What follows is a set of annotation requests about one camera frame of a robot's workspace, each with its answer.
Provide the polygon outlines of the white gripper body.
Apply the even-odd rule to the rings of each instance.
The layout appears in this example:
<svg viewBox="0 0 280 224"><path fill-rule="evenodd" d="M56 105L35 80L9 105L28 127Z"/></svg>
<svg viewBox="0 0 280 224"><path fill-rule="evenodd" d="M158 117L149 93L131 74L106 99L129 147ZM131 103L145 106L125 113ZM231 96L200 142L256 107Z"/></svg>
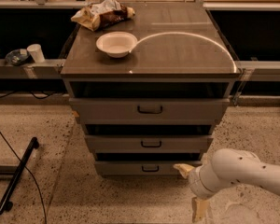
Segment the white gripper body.
<svg viewBox="0 0 280 224"><path fill-rule="evenodd" d="M189 172L189 187L200 199L215 195L216 176L209 164L194 168Z"/></svg>

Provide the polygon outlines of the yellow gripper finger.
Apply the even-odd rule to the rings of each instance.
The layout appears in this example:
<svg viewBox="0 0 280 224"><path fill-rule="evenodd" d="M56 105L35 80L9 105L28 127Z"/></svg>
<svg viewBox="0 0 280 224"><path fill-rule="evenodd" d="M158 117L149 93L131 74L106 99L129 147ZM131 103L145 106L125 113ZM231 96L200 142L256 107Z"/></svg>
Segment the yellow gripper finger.
<svg viewBox="0 0 280 224"><path fill-rule="evenodd" d="M177 163L174 165L174 168L185 178L189 177L189 173L194 169L193 166L185 163Z"/></svg>
<svg viewBox="0 0 280 224"><path fill-rule="evenodd" d="M192 209L193 209L192 221L196 223L203 220L206 217L206 212L208 207L209 207L208 200L203 200L198 197L194 197L192 199Z"/></svg>

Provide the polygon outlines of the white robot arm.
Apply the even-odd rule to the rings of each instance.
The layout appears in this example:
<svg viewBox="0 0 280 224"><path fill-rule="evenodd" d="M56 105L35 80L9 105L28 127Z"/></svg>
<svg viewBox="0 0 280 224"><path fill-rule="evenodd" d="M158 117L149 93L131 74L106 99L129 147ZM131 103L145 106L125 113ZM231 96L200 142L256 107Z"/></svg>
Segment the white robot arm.
<svg viewBox="0 0 280 224"><path fill-rule="evenodd" d="M209 199L219 191L239 184L260 187L280 196L280 165L262 162L250 151L223 148L199 167L177 163L174 168L189 181L196 195L193 201L193 222L205 217Z"/></svg>

